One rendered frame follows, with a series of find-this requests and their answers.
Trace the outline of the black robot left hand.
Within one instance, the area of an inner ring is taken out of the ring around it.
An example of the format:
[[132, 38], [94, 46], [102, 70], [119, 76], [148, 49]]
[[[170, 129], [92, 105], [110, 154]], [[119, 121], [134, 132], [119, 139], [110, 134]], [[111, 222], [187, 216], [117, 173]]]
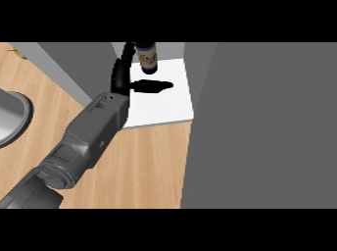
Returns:
[[116, 58], [110, 72], [110, 92], [128, 96], [129, 90], [138, 93], [160, 93], [172, 88], [168, 81], [139, 79], [132, 81], [129, 78], [131, 61], [134, 54], [150, 52], [156, 48], [154, 42], [126, 42], [123, 44], [120, 56]]

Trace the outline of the dark wine bottle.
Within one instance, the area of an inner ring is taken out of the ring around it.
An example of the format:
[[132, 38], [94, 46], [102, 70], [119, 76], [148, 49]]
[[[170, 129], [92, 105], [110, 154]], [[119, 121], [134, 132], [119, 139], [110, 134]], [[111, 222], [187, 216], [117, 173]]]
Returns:
[[141, 71], [145, 75], [151, 75], [157, 70], [157, 52], [154, 42], [136, 42], [135, 51]]

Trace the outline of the grey cabinet with white shelf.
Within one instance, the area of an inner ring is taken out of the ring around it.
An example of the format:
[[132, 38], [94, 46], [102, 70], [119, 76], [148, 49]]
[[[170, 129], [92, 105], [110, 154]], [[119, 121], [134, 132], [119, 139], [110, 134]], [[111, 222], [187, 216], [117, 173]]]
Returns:
[[[76, 102], [86, 106], [108, 91], [110, 70], [120, 56], [123, 42], [11, 42], [37, 69]], [[168, 81], [172, 88], [157, 94], [131, 92], [125, 128], [188, 122], [193, 105], [182, 63], [182, 43], [163, 43], [157, 53], [157, 72], [145, 75], [136, 58], [131, 63], [131, 80]]]

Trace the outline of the dark grey cabinet door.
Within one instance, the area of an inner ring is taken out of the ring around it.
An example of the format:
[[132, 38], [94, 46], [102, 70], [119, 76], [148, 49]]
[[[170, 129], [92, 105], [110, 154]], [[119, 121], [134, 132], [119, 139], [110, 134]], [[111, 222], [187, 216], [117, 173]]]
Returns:
[[218, 44], [181, 205], [337, 208], [337, 43]]

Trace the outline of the small tan object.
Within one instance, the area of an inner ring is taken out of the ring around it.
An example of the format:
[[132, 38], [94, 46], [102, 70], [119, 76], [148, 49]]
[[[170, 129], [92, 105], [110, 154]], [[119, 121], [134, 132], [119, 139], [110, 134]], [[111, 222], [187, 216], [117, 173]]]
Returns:
[[8, 49], [6, 51], [12, 52], [20, 59], [23, 59], [23, 60], [27, 59], [27, 57], [23, 55], [23, 53], [14, 47], [11, 49]]

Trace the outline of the grey metal pot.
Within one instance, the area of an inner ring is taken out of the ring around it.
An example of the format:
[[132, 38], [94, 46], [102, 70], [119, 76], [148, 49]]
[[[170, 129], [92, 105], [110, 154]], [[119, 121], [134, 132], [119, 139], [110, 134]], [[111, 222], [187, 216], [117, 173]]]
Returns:
[[33, 117], [33, 103], [15, 91], [0, 88], [0, 148], [11, 144], [23, 134]]

